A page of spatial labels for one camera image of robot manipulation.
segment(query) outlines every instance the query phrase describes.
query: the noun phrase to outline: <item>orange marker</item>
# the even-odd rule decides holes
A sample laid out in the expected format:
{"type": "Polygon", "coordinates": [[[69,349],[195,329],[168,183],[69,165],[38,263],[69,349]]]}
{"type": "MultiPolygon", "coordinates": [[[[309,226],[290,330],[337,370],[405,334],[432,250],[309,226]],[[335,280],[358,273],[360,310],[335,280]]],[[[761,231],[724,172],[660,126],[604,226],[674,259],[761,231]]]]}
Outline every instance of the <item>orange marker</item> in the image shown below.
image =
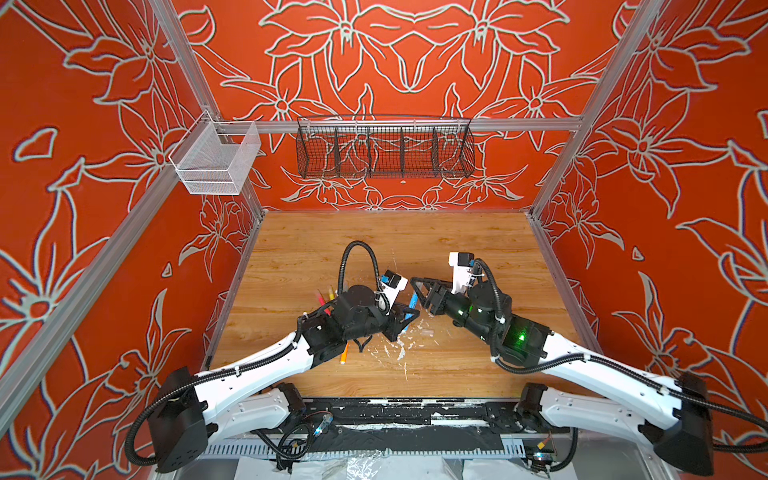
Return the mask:
{"type": "Polygon", "coordinates": [[[344,365],[346,363],[346,353],[349,350],[349,342],[346,343],[344,346],[344,353],[341,354],[341,357],[339,357],[339,363],[344,365]]]}
{"type": "MultiPolygon", "coordinates": [[[[336,298],[336,295],[333,293],[332,286],[328,287],[328,298],[330,298],[331,300],[334,300],[336,298]]],[[[342,365],[346,363],[346,353],[348,351],[349,351],[349,342],[346,343],[346,345],[344,346],[344,352],[339,357],[339,363],[341,363],[342,365]]]]}

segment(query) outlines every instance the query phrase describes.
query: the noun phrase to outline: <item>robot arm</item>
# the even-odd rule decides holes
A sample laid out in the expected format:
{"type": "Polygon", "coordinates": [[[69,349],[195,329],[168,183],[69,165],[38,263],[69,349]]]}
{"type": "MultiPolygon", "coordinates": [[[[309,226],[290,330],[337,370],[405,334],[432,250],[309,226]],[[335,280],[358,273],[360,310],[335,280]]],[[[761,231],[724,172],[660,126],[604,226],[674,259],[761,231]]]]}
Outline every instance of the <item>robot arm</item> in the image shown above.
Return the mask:
{"type": "Polygon", "coordinates": [[[209,442],[276,428],[291,414],[301,418],[305,405],[291,384],[254,395],[337,357],[350,340],[381,333],[395,342],[420,314],[395,302],[406,285],[406,279],[387,270],[376,292],[364,285],[351,286],[335,300],[304,313],[297,319],[296,332],[253,355],[195,376],[186,367],[172,372],[131,426],[125,440],[127,459],[137,465],[157,464],[161,473],[172,472],[195,459],[209,442]],[[145,419],[155,451],[149,458],[140,457],[133,446],[145,419]]]}
{"type": "Polygon", "coordinates": [[[652,446],[660,458],[686,472],[712,474],[711,417],[695,402],[707,401],[701,379],[689,373],[679,379],[654,375],[585,349],[512,313],[511,298],[492,275],[475,283],[481,275],[472,254],[451,253],[449,265],[454,267],[452,283],[411,279],[420,303],[432,315],[448,315],[455,326],[489,344],[492,361],[511,373],[544,372],[607,397],[575,396],[529,383],[516,408],[523,425],[539,432],[572,427],[618,436],[652,446]],[[467,274],[467,262],[457,259],[469,259],[472,271],[467,274]]]}

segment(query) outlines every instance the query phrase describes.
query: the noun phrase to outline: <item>blue marker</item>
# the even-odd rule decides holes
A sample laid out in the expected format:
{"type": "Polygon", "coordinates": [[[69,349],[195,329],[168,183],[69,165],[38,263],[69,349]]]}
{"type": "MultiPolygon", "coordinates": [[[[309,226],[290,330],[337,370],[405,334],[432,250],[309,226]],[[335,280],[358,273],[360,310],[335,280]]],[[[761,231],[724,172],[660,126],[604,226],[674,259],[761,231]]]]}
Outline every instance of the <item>blue marker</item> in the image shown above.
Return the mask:
{"type": "MultiPolygon", "coordinates": [[[[409,303],[408,306],[411,307],[411,308],[415,308],[416,307],[416,302],[418,302],[418,301],[419,301],[419,298],[416,296],[416,292],[414,292],[413,295],[411,295],[411,303],[409,303]]],[[[413,313],[409,313],[408,316],[406,317],[406,320],[410,319],[412,316],[413,316],[413,313]]],[[[405,332],[408,331],[408,326],[406,328],[402,329],[402,333],[405,333],[405,332]]]]}

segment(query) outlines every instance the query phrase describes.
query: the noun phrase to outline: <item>wood grain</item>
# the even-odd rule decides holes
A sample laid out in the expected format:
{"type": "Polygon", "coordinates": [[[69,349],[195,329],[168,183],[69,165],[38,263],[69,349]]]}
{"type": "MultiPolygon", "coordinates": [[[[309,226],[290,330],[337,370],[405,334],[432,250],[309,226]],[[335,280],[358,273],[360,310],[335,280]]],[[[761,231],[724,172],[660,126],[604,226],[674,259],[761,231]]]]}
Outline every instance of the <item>wood grain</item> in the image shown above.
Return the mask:
{"type": "MultiPolygon", "coordinates": [[[[283,338],[304,311],[327,296],[352,240],[367,242],[379,269],[402,276],[450,280],[451,251],[473,252],[492,268],[512,296],[518,315],[578,341],[524,214],[270,212],[259,233],[223,331],[213,367],[223,366],[283,338]]],[[[368,254],[356,248],[346,268],[349,285],[373,287],[368,254]]],[[[407,303],[411,287],[400,293],[407,303]]],[[[337,359],[291,377],[305,396],[517,397],[527,382],[546,382],[573,393],[586,391],[547,375],[514,376],[490,362],[488,346],[447,316],[426,313],[390,343],[377,335],[358,353],[350,343],[347,364],[337,359]]]]}

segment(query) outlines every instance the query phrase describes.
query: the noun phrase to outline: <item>orange wall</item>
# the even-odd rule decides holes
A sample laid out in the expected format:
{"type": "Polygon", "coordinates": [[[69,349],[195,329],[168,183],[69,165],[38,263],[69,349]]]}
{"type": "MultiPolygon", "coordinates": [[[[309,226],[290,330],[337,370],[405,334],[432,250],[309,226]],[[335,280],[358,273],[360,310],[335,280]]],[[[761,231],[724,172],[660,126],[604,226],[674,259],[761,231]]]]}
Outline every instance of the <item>orange wall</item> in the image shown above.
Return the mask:
{"type": "MultiPolygon", "coordinates": [[[[543,224],[604,351],[768,403],[768,6],[668,2],[543,224]]],[[[715,415],[720,442],[765,437],[715,415]]],[[[716,454],[718,478],[768,455],[716,454]]]]}
{"type": "MultiPolygon", "coordinates": [[[[224,117],[283,121],[578,116],[636,2],[384,3],[174,0],[224,117]]],[[[271,134],[251,180],[273,210],[519,209],[567,137],[480,134],[472,177],[403,183],[302,180],[294,139],[271,134]]]]}
{"type": "MultiPolygon", "coordinates": [[[[106,4],[0,7],[0,373],[200,113],[149,5],[106,4]]],[[[127,425],[158,378],[202,363],[253,226],[242,203],[176,187],[0,439],[0,477],[139,473],[127,425]]]]}

